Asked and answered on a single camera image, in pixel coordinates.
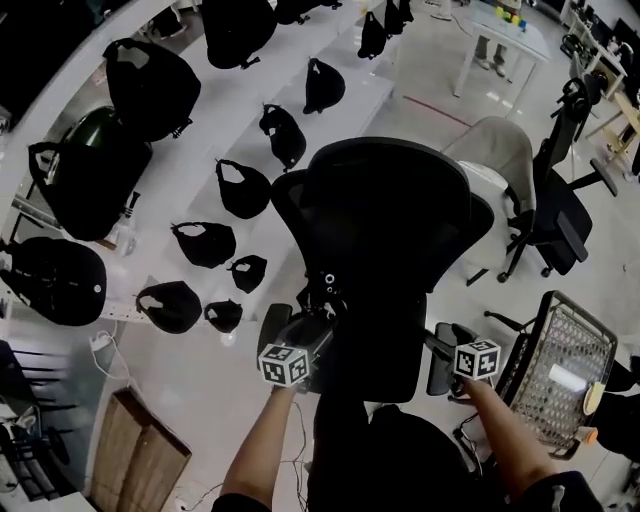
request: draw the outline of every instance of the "wooden panel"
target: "wooden panel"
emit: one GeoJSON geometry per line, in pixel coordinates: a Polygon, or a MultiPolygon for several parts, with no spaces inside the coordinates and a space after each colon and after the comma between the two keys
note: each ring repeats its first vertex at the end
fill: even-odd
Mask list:
{"type": "Polygon", "coordinates": [[[103,512],[116,512],[127,469],[143,425],[119,400],[109,400],[91,483],[91,499],[103,512]]]}
{"type": "Polygon", "coordinates": [[[119,391],[100,434],[91,498],[103,512],[160,512],[190,458],[131,391],[119,391]]]}
{"type": "Polygon", "coordinates": [[[190,458],[170,433],[150,425],[140,436],[118,512],[160,512],[190,458]]]}

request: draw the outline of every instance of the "red floor line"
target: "red floor line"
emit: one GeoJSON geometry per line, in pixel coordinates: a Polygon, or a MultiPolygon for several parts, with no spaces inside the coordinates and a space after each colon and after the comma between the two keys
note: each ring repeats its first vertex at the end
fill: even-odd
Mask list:
{"type": "Polygon", "coordinates": [[[424,102],[422,102],[420,100],[417,100],[415,98],[412,98],[410,96],[403,96],[403,98],[405,100],[413,101],[414,103],[417,103],[418,105],[421,105],[423,107],[427,107],[427,108],[433,110],[434,112],[437,112],[438,114],[441,114],[441,115],[443,115],[445,117],[448,117],[449,119],[451,119],[453,121],[456,121],[456,122],[458,122],[460,124],[465,125],[467,128],[471,128],[471,125],[469,123],[465,123],[462,119],[458,119],[457,117],[454,117],[451,114],[447,114],[446,112],[443,112],[442,110],[440,110],[440,109],[438,109],[438,108],[436,108],[436,107],[434,107],[432,105],[429,105],[428,103],[424,103],[424,102]]]}

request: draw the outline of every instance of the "chair seat cushion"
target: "chair seat cushion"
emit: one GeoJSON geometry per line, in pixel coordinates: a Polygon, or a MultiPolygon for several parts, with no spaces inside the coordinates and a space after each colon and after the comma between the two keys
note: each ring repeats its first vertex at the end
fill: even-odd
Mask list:
{"type": "Polygon", "coordinates": [[[489,232],[473,245],[462,258],[479,268],[501,269],[507,259],[506,247],[511,243],[507,209],[511,202],[505,195],[507,181],[484,165],[458,162],[467,175],[471,192],[484,199],[494,214],[489,232]]]}
{"type": "MultiPolygon", "coordinates": [[[[557,233],[556,221],[562,211],[582,242],[586,242],[593,228],[589,212],[557,172],[551,169],[544,184],[536,183],[536,195],[538,207],[533,230],[535,240],[557,233]]],[[[537,248],[540,255],[561,275],[567,274],[576,262],[575,254],[563,241],[538,245],[537,248]]]]}

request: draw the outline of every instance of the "mesh seat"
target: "mesh seat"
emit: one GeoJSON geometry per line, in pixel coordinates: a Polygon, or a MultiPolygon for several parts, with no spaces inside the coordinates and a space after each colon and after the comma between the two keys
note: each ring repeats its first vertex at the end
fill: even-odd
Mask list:
{"type": "Polygon", "coordinates": [[[592,420],[583,411],[588,385],[607,383],[617,338],[558,291],[544,295],[531,334],[520,327],[498,392],[533,427],[538,439],[553,449],[552,455],[569,459],[580,445],[575,439],[578,429],[592,420]],[[572,390],[559,384],[550,378],[552,368],[570,372],[587,385],[572,390]]]}

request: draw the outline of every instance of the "chair armrest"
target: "chair armrest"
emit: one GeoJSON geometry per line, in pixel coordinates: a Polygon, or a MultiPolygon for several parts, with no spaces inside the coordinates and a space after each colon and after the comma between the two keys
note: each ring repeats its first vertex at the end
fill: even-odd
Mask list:
{"type": "Polygon", "coordinates": [[[556,227],[562,235],[562,238],[564,238],[564,241],[573,251],[573,254],[575,254],[576,259],[580,263],[584,262],[589,257],[589,252],[582,243],[582,240],[580,239],[580,236],[578,235],[576,230],[573,229],[573,225],[564,214],[564,212],[558,213],[558,218],[556,219],[556,227]]]}

